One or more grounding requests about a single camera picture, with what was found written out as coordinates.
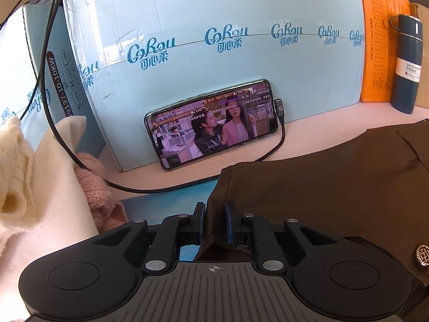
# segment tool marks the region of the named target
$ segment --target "brown jacket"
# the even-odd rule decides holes
[[[223,204],[282,224],[310,226],[377,246],[414,277],[401,316],[429,321],[429,269],[415,251],[429,245],[429,120],[367,130],[333,148],[287,160],[224,169],[207,204],[199,260],[247,260],[225,246]]]

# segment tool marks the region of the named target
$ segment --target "pink table surface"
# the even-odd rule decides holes
[[[414,123],[429,118],[429,109],[415,107],[412,115],[395,110],[390,103],[357,103],[286,124],[283,146],[268,160],[282,160],[324,150],[351,140],[368,128]],[[280,140],[280,129],[259,141],[225,151],[177,170],[166,172],[156,162],[126,172],[118,171],[110,150],[105,147],[99,159],[106,167],[106,178],[114,183],[138,189],[165,188],[205,178],[232,164],[253,161],[273,148]],[[123,200],[137,196],[112,189]]]

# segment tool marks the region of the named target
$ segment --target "woman in pink jacket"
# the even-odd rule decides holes
[[[255,119],[246,113],[244,105],[238,99],[227,103],[227,120],[222,127],[222,135],[228,137],[226,146],[244,142],[257,135]]]

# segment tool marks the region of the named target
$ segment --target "vacuum bottle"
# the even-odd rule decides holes
[[[398,28],[392,24],[395,18],[398,18]],[[415,17],[400,14],[392,18],[390,24],[398,30],[398,58],[390,103],[395,109],[412,114],[422,69],[422,22]]]

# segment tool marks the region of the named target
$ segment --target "round black pad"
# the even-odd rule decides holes
[[[49,280],[59,288],[67,291],[83,289],[94,284],[100,271],[96,266],[81,261],[65,263],[51,271]]]
[[[313,248],[292,277],[309,306],[337,319],[376,320],[404,304],[410,275],[396,260],[346,240]]]
[[[25,268],[19,291],[27,309],[48,320],[87,320],[124,302],[137,284],[114,246],[77,243]]]
[[[337,285],[348,289],[368,289],[380,279],[373,266],[360,261],[343,261],[331,268],[330,276]]]

